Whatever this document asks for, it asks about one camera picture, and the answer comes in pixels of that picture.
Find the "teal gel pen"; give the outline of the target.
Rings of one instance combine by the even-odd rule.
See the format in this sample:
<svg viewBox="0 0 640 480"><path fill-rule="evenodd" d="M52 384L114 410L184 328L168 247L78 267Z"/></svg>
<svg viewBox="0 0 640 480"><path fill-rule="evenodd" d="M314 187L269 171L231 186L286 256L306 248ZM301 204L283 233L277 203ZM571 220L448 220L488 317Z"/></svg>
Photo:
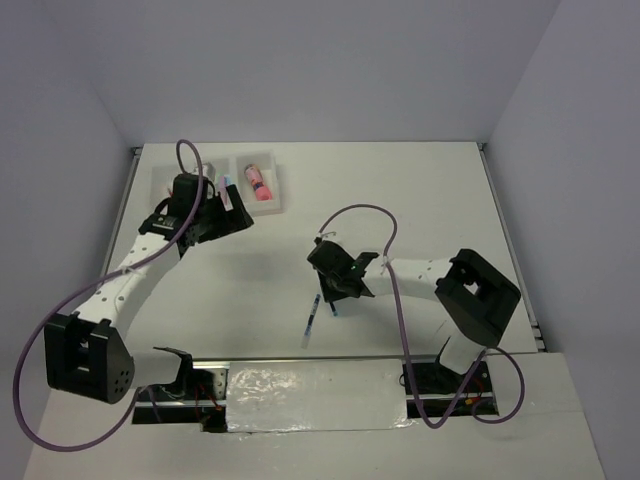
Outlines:
<svg viewBox="0 0 640 480"><path fill-rule="evenodd" d="M338 317L339 313L334 302L328 302L333 317Z"/></svg>

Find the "pink glue stick tube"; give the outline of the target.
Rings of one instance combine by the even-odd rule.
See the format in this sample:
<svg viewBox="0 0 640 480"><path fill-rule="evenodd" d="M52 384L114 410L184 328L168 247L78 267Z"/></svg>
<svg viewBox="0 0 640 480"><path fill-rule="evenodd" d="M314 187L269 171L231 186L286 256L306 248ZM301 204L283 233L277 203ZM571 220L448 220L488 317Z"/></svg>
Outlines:
<svg viewBox="0 0 640 480"><path fill-rule="evenodd" d="M244 174L258 201L269 201L272 199L271 190L265 184L262 173L255 164L247 165L244 169Z"/></svg>

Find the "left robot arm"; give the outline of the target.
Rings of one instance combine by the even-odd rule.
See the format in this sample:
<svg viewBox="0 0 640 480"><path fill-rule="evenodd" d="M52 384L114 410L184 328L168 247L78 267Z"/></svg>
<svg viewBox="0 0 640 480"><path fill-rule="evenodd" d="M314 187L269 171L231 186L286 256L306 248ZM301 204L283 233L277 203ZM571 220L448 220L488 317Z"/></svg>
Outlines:
<svg viewBox="0 0 640 480"><path fill-rule="evenodd" d="M56 313L44 327L48 385L108 404L138 387L160 385L175 399L196 385L191 354L169 346L127 348L125 337L160 280L197 244L245 230L253 220L234 184L213 195L211 184L180 174L138 229L129 253L73 313Z"/></svg>

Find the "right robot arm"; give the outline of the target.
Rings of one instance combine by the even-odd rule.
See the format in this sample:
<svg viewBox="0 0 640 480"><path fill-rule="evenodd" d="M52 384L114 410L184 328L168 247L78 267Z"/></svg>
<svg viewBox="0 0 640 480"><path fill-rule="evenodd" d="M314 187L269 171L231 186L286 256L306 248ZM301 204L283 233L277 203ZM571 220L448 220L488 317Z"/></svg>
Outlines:
<svg viewBox="0 0 640 480"><path fill-rule="evenodd" d="M434 369L446 391L460 389L480 353L499 346L521 300L519 288L471 249L440 260L390 260L376 252L354 258L338 243L318 239L307 261L327 302L394 295L440 303L456 327Z"/></svg>

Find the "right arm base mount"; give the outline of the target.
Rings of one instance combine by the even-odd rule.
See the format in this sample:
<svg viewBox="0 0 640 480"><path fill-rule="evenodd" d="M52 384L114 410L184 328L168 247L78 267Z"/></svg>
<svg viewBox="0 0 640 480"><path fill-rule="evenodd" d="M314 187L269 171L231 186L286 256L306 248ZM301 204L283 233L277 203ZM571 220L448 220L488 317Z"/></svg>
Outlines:
<svg viewBox="0 0 640 480"><path fill-rule="evenodd" d="M418 359L412 363L412 367L423 409L432 421L436 421L447 410L464 376L437 365L435 357ZM407 373L406 362L402 361L398 383L405 390L407 417L420 420L411 385L406 379ZM474 406L481 417L497 417L498 409L493 397L491 375L487 362L483 360L456 401L451 417L470 416Z"/></svg>

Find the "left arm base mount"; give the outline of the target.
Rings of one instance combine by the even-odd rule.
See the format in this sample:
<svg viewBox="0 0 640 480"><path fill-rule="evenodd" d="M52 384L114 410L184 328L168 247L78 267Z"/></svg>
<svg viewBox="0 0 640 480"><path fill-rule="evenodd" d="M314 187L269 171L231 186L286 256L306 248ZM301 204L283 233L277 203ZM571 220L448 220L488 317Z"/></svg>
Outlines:
<svg viewBox="0 0 640 480"><path fill-rule="evenodd" d="M225 433L227 367L198 367L191 354L155 347L135 356L144 385L136 399L134 425L193 425L203 432Z"/></svg>

